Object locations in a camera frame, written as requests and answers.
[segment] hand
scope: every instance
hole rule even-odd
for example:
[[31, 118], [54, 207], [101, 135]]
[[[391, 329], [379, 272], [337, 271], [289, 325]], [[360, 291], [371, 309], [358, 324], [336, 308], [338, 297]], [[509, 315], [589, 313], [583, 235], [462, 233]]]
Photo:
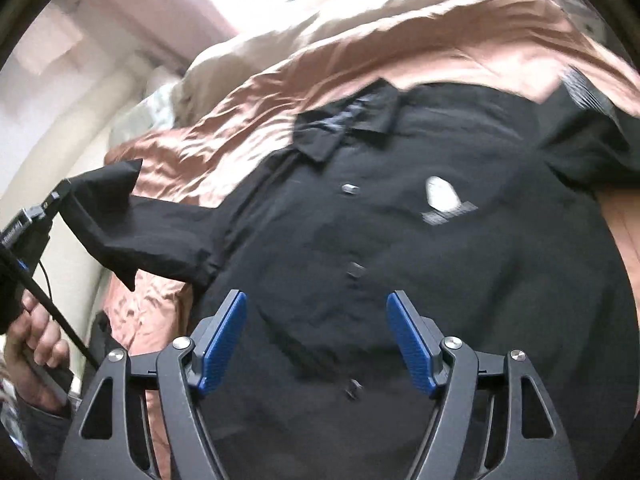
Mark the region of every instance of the hand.
[[64, 405], [31, 370], [23, 351], [26, 347], [31, 348], [36, 364], [68, 367], [69, 344], [61, 338], [60, 326], [50, 319], [49, 313], [30, 292], [25, 291], [22, 304], [25, 311], [11, 323], [6, 333], [4, 360], [7, 371], [25, 402], [46, 412], [60, 412]]

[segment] white logo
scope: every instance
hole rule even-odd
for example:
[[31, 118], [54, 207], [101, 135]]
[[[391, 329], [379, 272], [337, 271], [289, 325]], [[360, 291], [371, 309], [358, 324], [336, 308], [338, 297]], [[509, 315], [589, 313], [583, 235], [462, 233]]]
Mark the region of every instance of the white logo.
[[474, 209], [478, 209], [471, 202], [460, 202], [453, 186], [439, 176], [430, 176], [427, 179], [426, 190], [427, 202], [437, 210], [430, 213], [422, 213], [422, 219], [427, 222], [427, 224], [444, 224], [454, 216], [460, 216]]

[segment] shirt button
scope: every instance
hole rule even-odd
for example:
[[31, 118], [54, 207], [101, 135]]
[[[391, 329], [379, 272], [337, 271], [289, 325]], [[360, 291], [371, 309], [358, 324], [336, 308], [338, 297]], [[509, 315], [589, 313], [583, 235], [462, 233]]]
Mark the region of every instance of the shirt button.
[[360, 188], [353, 184], [344, 184], [344, 186], [342, 186], [342, 191], [350, 195], [357, 195], [360, 193]]
[[367, 272], [367, 269], [365, 269], [361, 265], [358, 265], [356, 262], [351, 262], [347, 266], [347, 274], [352, 278], [361, 278], [362, 276], [364, 276], [365, 272]]
[[352, 379], [347, 384], [347, 387], [344, 389], [344, 393], [347, 394], [347, 398], [349, 400], [360, 400], [360, 394], [363, 390], [362, 384], [360, 384], [356, 379]]

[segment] shirt sleeve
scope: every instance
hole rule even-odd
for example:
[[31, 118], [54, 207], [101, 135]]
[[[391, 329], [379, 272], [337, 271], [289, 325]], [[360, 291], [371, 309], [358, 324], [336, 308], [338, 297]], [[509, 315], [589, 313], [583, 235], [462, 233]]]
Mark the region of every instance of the shirt sleeve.
[[129, 290], [139, 269], [206, 288], [220, 267], [216, 209], [132, 195], [141, 166], [123, 161], [69, 179], [60, 215]]
[[558, 175], [585, 187], [640, 184], [640, 120], [581, 72], [570, 69], [537, 112], [543, 156]]
[[71, 426], [71, 409], [61, 416], [43, 412], [18, 396], [18, 411], [33, 469], [42, 480], [54, 480], [66, 435]]

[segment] cable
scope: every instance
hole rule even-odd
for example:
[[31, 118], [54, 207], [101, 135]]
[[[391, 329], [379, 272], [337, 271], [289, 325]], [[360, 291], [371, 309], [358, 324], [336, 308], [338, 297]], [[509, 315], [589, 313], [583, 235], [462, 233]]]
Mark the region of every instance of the cable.
[[53, 301], [53, 295], [51, 293], [51, 284], [49, 283], [49, 276], [47, 275], [47, 271], [44, 270], [44, 265], [42, 264], [41, 261], [38, 262], [38, 265], [40, 266], [40, 268], [42, 269], [42, 273], [44, 274], [44, 279], [47, 282], [47, 289], [49, 289], [49, 299], [51, 301]]
[[71, 342], [78, 347], [78, 350], [86, 357], [86, 361], [92, 366], [94, 370], [100, 367], [100, 363], [89, 351], [89, 349], [82, 341], [82, 338], [78, 335], [78, 332], [69, 324], [66, 318], [62, 315], [62, 312], [56, 307], [56, 305], [49, 299], [47, 293], [40, 288], [31, 275], [24, 269], [24, 267], [18, 262], [12, 252], [4, 245], [0, 244], [0, 264], [4, 264], [9, 275], [24, 285], [24, 288], [31, 291], [36, 300], [38, 300], [44, 308], [51, 314], [51, 317], [55, 322], [60, 325], [60, 328], [66, 332], [71, 339]]

